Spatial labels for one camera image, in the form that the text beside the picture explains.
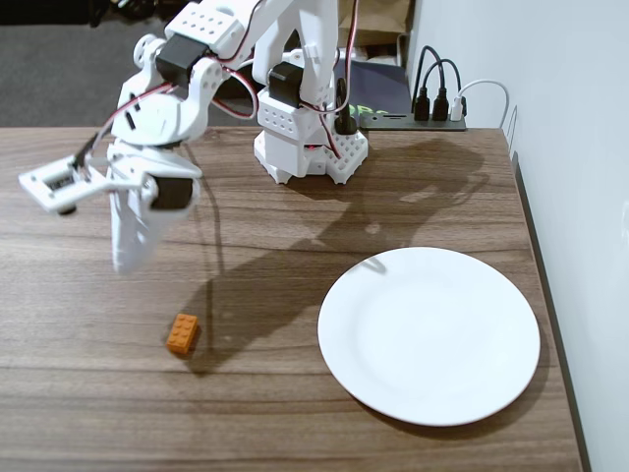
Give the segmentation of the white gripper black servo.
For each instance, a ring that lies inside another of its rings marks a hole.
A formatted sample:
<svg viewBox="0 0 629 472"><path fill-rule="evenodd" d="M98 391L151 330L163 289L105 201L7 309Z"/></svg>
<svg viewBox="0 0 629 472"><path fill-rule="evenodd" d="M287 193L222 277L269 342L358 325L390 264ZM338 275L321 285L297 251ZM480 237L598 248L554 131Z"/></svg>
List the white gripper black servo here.
<svg viewBox="0 0 629 472"><path fill-rule="evenodd" d="M199 194L201 170L174 150L116 140L107 149L115 180L139 186L111 195L112 263L121 274L139 268L165 230L157 211L188 210Z"/></svg>

